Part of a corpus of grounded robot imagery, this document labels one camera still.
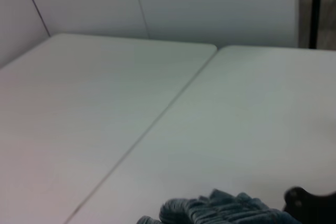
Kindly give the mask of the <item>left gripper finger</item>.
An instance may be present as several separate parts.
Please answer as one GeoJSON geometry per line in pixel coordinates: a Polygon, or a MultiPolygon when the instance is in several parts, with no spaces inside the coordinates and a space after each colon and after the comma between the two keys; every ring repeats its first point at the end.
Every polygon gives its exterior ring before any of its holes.
{"type": "Polygon", "coordinates": [[[335,192],[314,195],[301,187],[285,192],[284,211],[301,223],[335,223],[335,192]]]}

